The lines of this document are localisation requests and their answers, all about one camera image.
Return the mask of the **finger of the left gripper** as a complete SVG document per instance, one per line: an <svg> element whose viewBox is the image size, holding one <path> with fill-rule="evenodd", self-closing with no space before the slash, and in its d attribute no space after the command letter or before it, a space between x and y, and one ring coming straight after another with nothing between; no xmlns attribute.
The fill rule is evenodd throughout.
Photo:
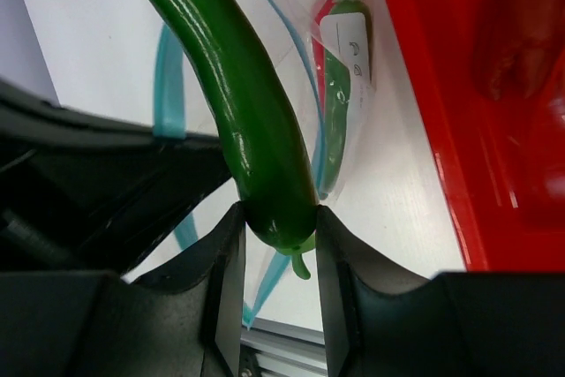
<svg viewBox="0 0 565 377"><path fill-rule="evenodd" d="M214 136L159 138L1 84L4 271L129 271L229 178Z"/></svg>

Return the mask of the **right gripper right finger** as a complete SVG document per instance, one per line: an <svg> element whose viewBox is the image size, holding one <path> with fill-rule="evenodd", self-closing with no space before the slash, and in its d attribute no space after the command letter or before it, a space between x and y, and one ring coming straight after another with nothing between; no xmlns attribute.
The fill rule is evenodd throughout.
<svg viewBox="0 0 565 377"><path fill-rule="evenodd" d="M561 273L417 275L317 212L316 261L332 376L561 376Z"/></svg>

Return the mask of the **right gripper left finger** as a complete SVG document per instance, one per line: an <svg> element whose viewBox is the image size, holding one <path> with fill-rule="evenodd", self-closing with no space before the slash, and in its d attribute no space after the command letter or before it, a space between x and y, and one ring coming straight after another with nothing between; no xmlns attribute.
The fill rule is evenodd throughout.
<svg viewBox="0 0 565 377"><path fill-rule="evenodd" d="M106 271L4 273L1 373L234 376L244 273L240 204L133 283Z"/></svg>

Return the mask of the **long green cucumber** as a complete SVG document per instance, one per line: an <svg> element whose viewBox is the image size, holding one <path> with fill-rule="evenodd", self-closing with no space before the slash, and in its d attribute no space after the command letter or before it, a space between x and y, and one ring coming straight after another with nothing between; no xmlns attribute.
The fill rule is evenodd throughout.
<svg viewBox="0 0 565 377"><path fill-rule="evenodd" d="M236 0L149 0L180 40L215 119L245 219L308 279L318 197L295 112Z"/></svg>

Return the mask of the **green chili pepper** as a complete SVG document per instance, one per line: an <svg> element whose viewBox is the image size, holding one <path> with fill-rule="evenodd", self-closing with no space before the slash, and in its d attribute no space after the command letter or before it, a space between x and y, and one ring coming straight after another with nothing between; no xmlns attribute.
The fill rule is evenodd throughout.
<svg viewBox="0 0 565 377"><path fill-rule="evenodd" d="M320 194L338 184L372 74L373 23L365 0L332 0L319 23L324 47L326 151Z"/></svg>

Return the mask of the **clear zip top bag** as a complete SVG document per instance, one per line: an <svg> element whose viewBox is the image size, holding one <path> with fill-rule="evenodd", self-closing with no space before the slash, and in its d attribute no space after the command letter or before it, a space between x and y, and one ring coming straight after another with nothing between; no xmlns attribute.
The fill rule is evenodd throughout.
<svg viewBox="0 0 565 377"><path fill-rule="evenodd" d="M366 119L366 107L372 106L374 97L373 84L373 55L371 82L367 84L368 92L359 114L358 126L354 131L352 143L346 148L343 167L339 181L334 191L327 197L320 194L321 180L324 170L326 151L324 132L324 112L321 111L318 97L318 83L313 60L311 44L311 24L313 22L312 7L316 0L238 0L246 12L252 14L253 24L259 24L260 37L266 45L274 68L282 72L282 82L297 116L300 129L303 132L309 156L311 175L314 187L320 201L333 205L341 194L345 182L353 171L353 163L358 150L359 137ZM365 0L371 17L371 2ZM187 124L192 123L205 130L216 132L214 118L207 109L206 99L203 106L186 108L185 95L197 96L203 94L197 88L195 71L188 76L189 86L185 89L185 65L190 58L185 54L181 42L173 34L167 24L162 25L157 45L154 65L154 135L180 139L187 131ZM271 261L262 272L250 307L244 295L243 323L250 327L270 293L288 270L291 258L282 253L275 253L275 248L266 248L272 253Z"/></svg>

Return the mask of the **red chili pepper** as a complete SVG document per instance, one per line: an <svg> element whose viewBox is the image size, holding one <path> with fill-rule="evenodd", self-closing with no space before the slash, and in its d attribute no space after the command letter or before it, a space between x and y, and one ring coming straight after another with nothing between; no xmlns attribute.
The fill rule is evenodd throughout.
<svg viewBox="0 0 565 377"><path fill-rule="evenodd" d="M325 82L325 49L321 44L320 22L326 17L334 4L334 0L316 0L312 7L313 22L311 24L313 60L318 83L318 97L321 111L325 111L326 82Z"/></svg>

